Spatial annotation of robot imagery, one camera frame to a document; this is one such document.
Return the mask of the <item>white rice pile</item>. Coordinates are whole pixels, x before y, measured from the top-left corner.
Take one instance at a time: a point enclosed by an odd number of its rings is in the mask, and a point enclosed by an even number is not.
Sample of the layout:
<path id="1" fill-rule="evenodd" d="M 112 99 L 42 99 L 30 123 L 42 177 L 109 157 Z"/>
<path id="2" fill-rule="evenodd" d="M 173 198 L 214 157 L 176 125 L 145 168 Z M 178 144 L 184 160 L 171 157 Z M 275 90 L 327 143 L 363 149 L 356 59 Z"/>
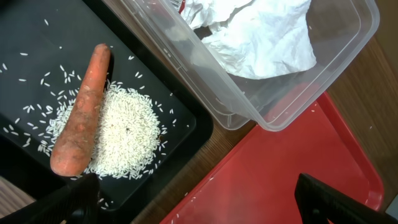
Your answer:
<path id="1" fill-rule="evenodd" d="M 112 51 L 87 174 L 106 209 L 134 194 L 179 145 L 194 115 L 99 19 L 48 26 L 1 22 L 1 175 L 45 194 L 67 182 L 50 156 L 75 105 L 95 45 Z"/>

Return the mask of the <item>orange carrot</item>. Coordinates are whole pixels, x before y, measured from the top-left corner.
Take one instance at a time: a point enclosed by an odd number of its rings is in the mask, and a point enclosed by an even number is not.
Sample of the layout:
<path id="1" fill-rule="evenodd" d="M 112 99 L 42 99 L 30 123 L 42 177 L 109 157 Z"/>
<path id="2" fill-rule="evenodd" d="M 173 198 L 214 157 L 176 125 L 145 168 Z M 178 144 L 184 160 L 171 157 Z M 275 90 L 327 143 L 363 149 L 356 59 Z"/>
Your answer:
<path id="1" fill-rule="evenodd" d="M 58 175 L 79 175 L 90 163 L 110 58 L 106 44 L 95 47 L 72 112 L 50 156 L 50 167 Z"/>

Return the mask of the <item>red snack wrapper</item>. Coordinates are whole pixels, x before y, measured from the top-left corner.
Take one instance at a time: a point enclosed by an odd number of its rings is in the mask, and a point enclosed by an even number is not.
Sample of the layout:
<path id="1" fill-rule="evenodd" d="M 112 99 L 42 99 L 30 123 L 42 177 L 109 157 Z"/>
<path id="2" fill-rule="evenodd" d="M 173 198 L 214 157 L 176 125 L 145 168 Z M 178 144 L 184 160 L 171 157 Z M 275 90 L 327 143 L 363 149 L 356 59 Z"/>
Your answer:
<path id="1" fill-rule="evenodd" d="M 180 3 L 180 6 L 179 6 L 178 13 L 180 14 L 185 8 L 185 0 L 179 0 L 179 3 Z"/>

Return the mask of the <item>white napkin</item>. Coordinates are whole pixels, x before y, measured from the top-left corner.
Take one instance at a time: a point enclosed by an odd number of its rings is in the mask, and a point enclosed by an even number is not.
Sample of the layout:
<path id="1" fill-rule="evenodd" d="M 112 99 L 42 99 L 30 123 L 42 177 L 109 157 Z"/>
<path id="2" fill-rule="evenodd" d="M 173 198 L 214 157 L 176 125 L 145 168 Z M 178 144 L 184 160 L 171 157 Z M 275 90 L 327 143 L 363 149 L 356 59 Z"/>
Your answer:
<path id="1" fill-rule="evenodd" d="M 313 68 L 307 12 L 311 0 L 192 0 L 180 15 L 232 75 L 261 80 Z"/>

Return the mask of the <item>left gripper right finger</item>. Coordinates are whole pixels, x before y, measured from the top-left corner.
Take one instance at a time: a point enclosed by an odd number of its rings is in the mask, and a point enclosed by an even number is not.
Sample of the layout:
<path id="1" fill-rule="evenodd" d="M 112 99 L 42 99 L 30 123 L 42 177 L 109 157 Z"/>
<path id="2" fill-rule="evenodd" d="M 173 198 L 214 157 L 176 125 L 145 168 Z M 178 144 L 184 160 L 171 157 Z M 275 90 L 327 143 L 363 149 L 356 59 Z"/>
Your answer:
<path id="1" fill-rule="evenodd" d="M 397 224 L 308 174 L 298 176 L 295 201 L 303 224 Z"/>

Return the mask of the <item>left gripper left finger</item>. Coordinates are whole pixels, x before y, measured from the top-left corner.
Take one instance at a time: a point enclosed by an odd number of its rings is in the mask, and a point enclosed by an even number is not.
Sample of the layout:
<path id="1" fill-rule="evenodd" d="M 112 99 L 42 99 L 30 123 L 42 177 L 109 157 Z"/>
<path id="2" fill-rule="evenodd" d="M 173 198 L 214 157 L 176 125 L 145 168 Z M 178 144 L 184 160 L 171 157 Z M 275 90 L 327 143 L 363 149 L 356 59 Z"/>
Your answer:
<path id="1" fill-rule="evenodd" d="M 1 218 L 1 224 L 96 223 L 100 183 L 95 174 L 85 175 L 50 195 Z"/>

